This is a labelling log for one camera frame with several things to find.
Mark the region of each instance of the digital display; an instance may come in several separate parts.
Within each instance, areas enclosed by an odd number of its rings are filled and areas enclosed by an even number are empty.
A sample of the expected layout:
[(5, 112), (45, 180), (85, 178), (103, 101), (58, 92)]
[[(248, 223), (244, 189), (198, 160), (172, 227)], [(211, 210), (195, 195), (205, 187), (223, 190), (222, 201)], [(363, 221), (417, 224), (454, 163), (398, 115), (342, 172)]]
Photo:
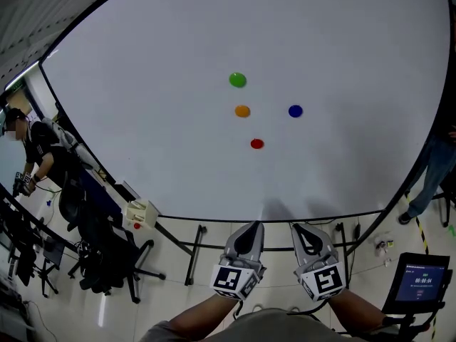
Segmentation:
[(396, 301), (435, 300), (444, 273), (443, 266), (407, 264)]

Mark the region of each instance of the blue dot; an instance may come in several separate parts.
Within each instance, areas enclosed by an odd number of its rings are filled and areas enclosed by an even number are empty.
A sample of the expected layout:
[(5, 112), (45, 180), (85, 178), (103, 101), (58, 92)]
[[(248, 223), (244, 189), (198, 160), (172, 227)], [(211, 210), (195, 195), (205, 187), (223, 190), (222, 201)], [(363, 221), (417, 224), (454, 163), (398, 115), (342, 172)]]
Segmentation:
[(288, 114), (293, 118), (299, 118), (302, 115), (302, 108), (299, 105), (292, 105), (288, 109)]

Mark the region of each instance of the red button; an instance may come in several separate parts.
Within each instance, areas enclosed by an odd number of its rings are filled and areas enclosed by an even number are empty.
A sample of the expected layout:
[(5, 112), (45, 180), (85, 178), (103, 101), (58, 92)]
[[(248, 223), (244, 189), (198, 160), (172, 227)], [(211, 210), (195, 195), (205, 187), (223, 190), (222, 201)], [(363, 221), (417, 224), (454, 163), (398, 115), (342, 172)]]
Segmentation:
[(255, 138), (250, 142), (250, 145), (255, 150), (259, 150), (260, 148), (263, 148), (264, 142), (262, 140), (259, 140), (258, 138)]

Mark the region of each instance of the white tabletop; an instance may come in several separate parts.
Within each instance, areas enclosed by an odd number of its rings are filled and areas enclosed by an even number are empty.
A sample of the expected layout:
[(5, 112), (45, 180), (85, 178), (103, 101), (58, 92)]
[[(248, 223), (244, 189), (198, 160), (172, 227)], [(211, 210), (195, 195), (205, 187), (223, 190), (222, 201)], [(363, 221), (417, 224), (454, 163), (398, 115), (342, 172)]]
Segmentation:
[(43, 68), (106, 170), (162, 214), (303, 219), (387, 205), (449, 47), (447, 0), (110, 0)]

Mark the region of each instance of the white floor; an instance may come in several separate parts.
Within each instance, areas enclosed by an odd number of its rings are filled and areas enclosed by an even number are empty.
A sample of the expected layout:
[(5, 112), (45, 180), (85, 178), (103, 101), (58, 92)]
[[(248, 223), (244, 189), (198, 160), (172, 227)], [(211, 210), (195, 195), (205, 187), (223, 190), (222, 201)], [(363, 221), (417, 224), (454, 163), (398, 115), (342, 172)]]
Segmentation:
[[(419, 186), (415, 187), (411, 196), (413, 197), (418, 191)], [(124, 205), (118, 195), (116, 199), (119, 199), (119, 203)], [(380, 309), (388, 295), (400, 254), (403, 252), (424, 253), (423, 242), (416, 223), (411, 222), (407, 226), (401, 226), (396, 221), (397, 216), (406, 208), (407, 202), (402, 198), (374, 234), (356, 250), (350, 288)], [(420, 216), (420, 221), (425, 230), (430, 253), (452, 256), (450, 267), (456, 269), (456, 238), (451, 235), (448, 228), (444, 229), (440, 226), (440, 214), (444, 214), (444, 212), (443, 202), (440, 204), (439, 201), (434, 201)], [(45, 217), (45, 222), (51, 218), (51, 214), (50, 207), (41, 209), (40, 215)], [(341, 236), (334, 231), (338, 222), (343, 222), (348, 238), (351, 239), (352, 229), (357, 222), (361, 224), (361, 232), (364, 232), (375, 217), (375, 215), (368, 215), (342, 219), (320, 227), (332, 235), (334, 242), (339, 242)], [(202, 223), (160, 219), (160, 224), (178, 239), (193, 242), (197, 226)], [(454, 209), (452, 209), (450, 224), (456, 226)], [(66, 225), (67, 223), (61, 218), (56, 206), (50, 227), (66, 239), (73, 242), (78, 241), (77, 231), (74, 230), (69, 234), (66, 231)], [(230, 223), (206, 223), (204, 225), (207, 227), (207, 233), (203, 242), (218, 245), (223, 245), (227, 237), (239, 226)], [(394, 247), (386, 256), (379, 257), (375, 255), (373, 240), (382, 234), (387, 234), (386, 238), (394, 240)], [(221, 251), (217, 249), (201, 249), (195, 268), (195, 284), (185, 286), (184, 280), (190, 256), (158, 232), (151, 234), (143, 230), (136, 231), (135, 239), (138, 245), (149, 238), (155, 240), (155, 247), (145, 259), (142, 268), (164, 272), (167, 274), (167, 280), (160, 281), (149, 276), (142, 276), (138, 285), (141, 298), (139, 305), (131, 302), (126, 282), (122, 289), (113, 289), (112, 295), (108, 297), (93, 294), (91, 291), (82, 291), (78, 284), (81, 277), (78, 276), (71, 280), (67, 276), (68, 270), (76, 262), (71, 258), (75, 255), (68, 250), (63, 255), (61, 270), (52, 273), (52, 280), (59, 290), (58, 295), (48, 290), (49, 299), (42, 297), (38, 278), (32, 279), (28, 287), (17, 281), (18, 289), (24, 300), (33, 300), (39, 305), (45, 324), (56, 334), (60, 342), (139, 341), (144, 333), (157, 322), (168, 320), (213, 294), (208, 284), (212, 267), (218, 263), (221, 254)], [(288, 224), (266, 225), (265, 247), (291, 246)], [(392, 262), (385, 267), (384, 262), (387, 258), (391, 258)], [(297, 306), (302, 311), (316, 306), (310, 301), (293, 274), (297, 268), (293, 252), (264, 252), (261, 260), (267, 267), (264, 279), (253, 290), (241, 314), (252, 311), (255, 304), (283, 309)], [(450, 302), (455, 300), (455, 297), (456, 281), (453, 281), (445, 296), (447, 305), (437, 315), (436, 341), (456, 341), (456, 325), (454, 324), (456, 304)], [(53, 336), (43, 328), (36, 307), (31, 305), (30, 311), (41, 340), (54, 341)], [(343, 330), (328, 306), (321, 309), (316, 316), (327, 326), (337, 331)], [(232, 321), (232, 316), (229, 315), (216, 332), (228, 327)], [(431, 332), (432, 329), (427, 333), (422, 333), (415, 340), (430, 341)]]

